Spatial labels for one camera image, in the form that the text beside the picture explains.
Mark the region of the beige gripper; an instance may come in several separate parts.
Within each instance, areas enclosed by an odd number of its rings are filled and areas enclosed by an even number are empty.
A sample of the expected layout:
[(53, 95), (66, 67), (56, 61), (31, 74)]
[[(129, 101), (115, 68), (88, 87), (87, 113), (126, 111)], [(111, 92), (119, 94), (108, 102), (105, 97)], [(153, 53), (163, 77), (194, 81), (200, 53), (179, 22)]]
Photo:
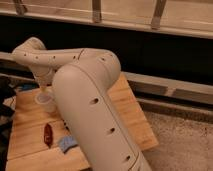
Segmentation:
[(41, 75), (41, 76), (35, 75), (34, 76), (36, 82), (40, 86), (40, 90), (41, 90), (42, 93), (45, 93), (46, 92), (46, 86), (48, 84), (52, 83), (53, 76), (54, 76), (54, 72), (52, 70), (50, 70), (49, 72), (47, 72), (44, 75)]

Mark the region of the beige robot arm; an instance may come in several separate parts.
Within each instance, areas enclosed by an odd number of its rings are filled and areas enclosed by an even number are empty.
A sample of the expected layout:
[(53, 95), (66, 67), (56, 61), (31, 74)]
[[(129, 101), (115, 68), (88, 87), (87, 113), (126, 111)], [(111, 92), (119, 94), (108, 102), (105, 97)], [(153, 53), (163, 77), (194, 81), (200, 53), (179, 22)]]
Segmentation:
[(108, 96), (121, 73), (113, 52), (48, 50), (31, 37), (12, 57), (31, 70), (41, 88), (52, 86), (57, 108), (93, 171), (152, 171)]

